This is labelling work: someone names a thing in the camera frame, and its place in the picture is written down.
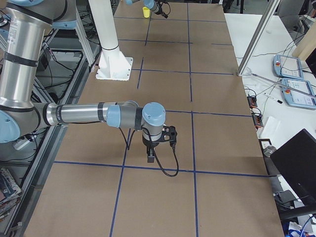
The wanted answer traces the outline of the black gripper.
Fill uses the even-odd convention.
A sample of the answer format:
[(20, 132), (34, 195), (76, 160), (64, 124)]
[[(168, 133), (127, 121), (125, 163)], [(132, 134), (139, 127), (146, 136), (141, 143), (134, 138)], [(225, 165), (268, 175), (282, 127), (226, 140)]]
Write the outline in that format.
[(159, 145), (158, 141), (153, 141), (151, 136), (145, 137), (142, 136), (143, 144), (146, 146), (147, 152), (147, 163), (154, 163), (155, 162), (155, 147)]

